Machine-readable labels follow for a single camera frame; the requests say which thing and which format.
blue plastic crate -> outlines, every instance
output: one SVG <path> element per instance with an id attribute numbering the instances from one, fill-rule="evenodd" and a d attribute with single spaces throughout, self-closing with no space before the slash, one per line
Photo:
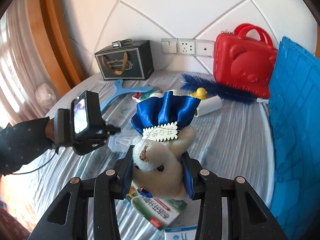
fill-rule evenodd
<path id="1" fill-rule="evenodd" d="M 271 212 L 300 239 L 320 209 L 320 60 L 284 37 L 270 81 L 275 148 Z"/>

metal latch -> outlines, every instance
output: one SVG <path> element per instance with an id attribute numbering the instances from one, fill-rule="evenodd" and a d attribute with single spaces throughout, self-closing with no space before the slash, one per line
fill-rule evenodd
<path id="1" fill-rule="evenodd" d="M 235 34 L 234 32 L 228 32 L 228 30 L 221 31 L 221 33 Z"/>
<path id="2" fill-rule="evenodd" d="M 132 42 L 132 39 L 122 40 L 122 41 L 114 41 L 112 43 L 112 47 L 122 47 L 123 45 Z"/>

light blue plastic tool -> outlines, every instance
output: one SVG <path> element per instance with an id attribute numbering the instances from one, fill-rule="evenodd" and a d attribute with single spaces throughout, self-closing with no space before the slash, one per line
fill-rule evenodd
<path id="1" fill-rule="evenodd" d="M 106 99 L 106 101 L 102 102 L 100 105 L 101 113 L 103 113 L 108 105 L 112 103 L 113 100 L 115 100 L 118 96 L 129 94 L 129 93 L 148 93 L 153 90 L 153 86 L 144 86 L 144 87 L 134 87 L 134 88 L 124 88 L 123 85 L 123 79 L 119 79 L 115 81 L 114 86 L 116 88 L 116 91 L 113 95 L 111 95 L 109 98 Z"/>

light switch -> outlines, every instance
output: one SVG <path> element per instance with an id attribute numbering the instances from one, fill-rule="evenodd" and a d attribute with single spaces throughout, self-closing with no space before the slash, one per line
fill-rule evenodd
<path id="1" fill-rule="evenodd" d="M 161 39 L 162 51 L 164 53 L 177 54 L 178 39 Z"/>
<path id="2" fill-rule="evenodd" d="M 164 53 L 170 53 L 170 50 L 169 50 L 169 42 L 168 41 L 162 41 L 161 42 L 161 45 L 162 45 L 162 51 Z"/>

blue brush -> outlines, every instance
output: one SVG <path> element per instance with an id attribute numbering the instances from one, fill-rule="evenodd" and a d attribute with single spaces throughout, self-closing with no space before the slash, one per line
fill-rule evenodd
<path id="1" fill-rule="evenodd" d="M 234 89 L 222 84 L 219 84 L 213 80 L 191 76 L 188 74 L 182 74 L 184 80 L 181 89 L 196 91 L 198 88 L 204 88 L 208 94 L 213 96 L 219 96 L 220 98 L 237 101 L 244 104 L 251 104 L 257 101 L 257 98 L 248 91 Z"/>
<path id="2" fill-rule="evenodd" d="M 153 86 L 144 86 L 144 87 L 133 87 L 133 88 L 123 88 L 123 79 L 119 79 L 115 81 L 114 86 L 116 88 L 116 91 L 111 95 L 106 101 L 102 102 L 100 105 L 101 113 L 103 113 L 107 106 L 112 103 L 113 100 L 115 100 L 118 96 L 129 94 L 129 93 L 147 93 L 153 90 Z"/>

